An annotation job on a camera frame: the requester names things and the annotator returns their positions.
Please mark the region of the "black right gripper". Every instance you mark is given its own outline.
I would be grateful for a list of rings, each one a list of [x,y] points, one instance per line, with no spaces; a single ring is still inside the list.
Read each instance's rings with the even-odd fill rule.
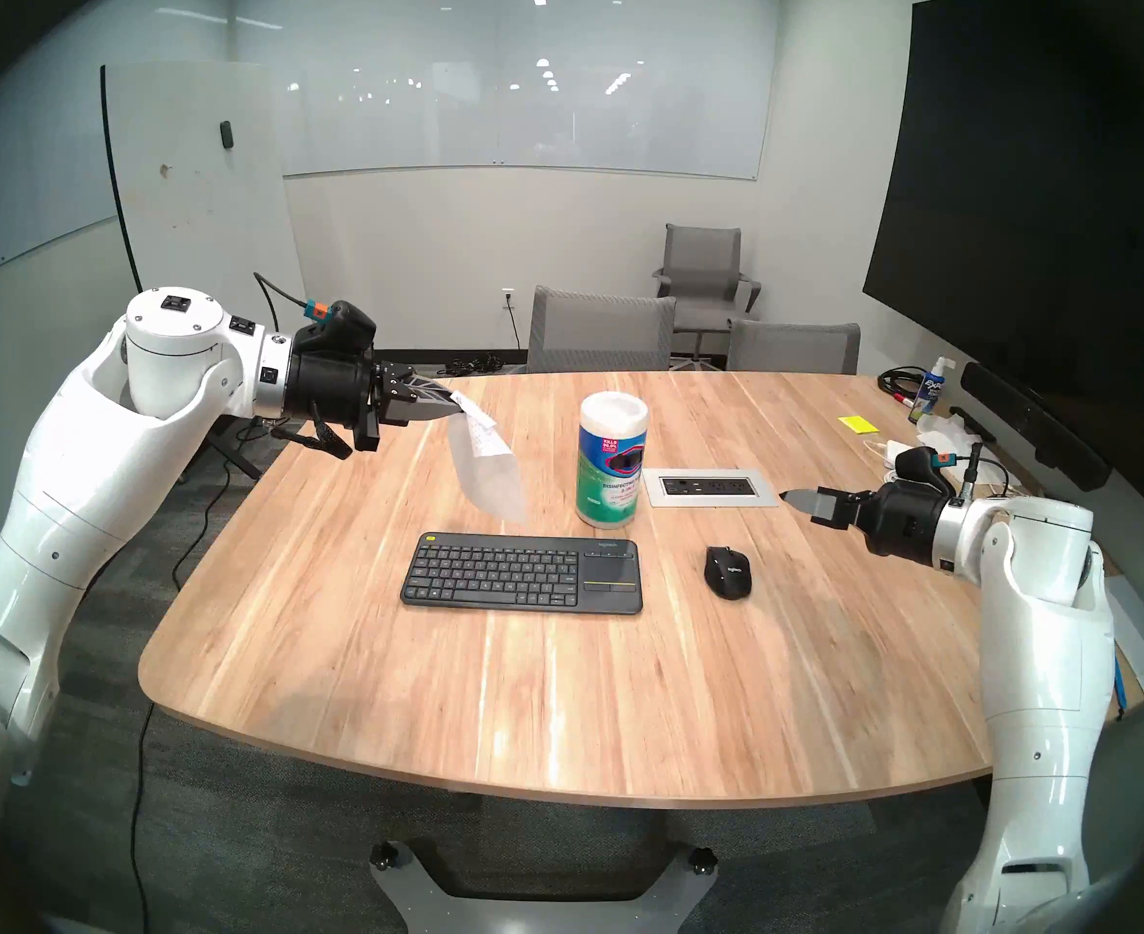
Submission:
[[[847,492],[827,486],[789,489],[782,502],[805,513],[815,524],[845,531],[856,527],[867,551],[879,557],[934,563],[934,539],[952,494],[906,480],[885,482],[877,491]]]

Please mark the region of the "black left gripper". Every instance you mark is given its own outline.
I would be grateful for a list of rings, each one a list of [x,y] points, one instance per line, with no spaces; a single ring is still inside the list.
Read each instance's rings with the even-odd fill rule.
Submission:
[[[381,425],[407,427],[463,413],[444,385],[400,362],[329,354],[289,358],[286,417],[312,421],[313,436],[286,429],[286,441],[313,451],[374,452]]]

